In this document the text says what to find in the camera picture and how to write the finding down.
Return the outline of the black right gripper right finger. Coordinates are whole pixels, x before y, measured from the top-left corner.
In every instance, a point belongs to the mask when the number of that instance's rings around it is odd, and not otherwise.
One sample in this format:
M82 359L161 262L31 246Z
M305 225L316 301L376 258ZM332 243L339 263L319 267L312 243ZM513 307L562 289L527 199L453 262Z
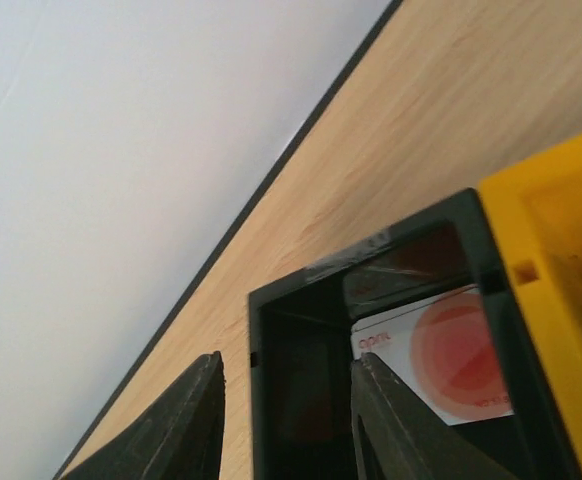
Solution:
M439 418L377 355L351 367L352 435L360 479L513 479Z

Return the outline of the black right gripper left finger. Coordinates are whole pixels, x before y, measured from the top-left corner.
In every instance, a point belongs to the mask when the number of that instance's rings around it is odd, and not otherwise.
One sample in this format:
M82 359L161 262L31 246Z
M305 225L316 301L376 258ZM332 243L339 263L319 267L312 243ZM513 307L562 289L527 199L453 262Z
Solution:
M199 356L67 479L217 479L225 426L221 353Z

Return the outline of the black left card bin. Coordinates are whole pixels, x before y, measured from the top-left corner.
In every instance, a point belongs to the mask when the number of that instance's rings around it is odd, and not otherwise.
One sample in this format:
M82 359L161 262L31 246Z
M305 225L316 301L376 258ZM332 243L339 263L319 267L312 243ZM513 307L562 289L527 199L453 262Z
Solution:
M249 297L253 475L360 479L351 329L386 310L475 285L510 416L448 425L513 479L579 479L484 206L458 192Z

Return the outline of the yellow middle card bin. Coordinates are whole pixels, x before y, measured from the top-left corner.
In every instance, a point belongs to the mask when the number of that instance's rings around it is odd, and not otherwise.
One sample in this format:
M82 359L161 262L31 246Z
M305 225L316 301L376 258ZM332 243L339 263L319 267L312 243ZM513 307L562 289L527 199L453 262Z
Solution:
M478 191L582 474L582 134Z

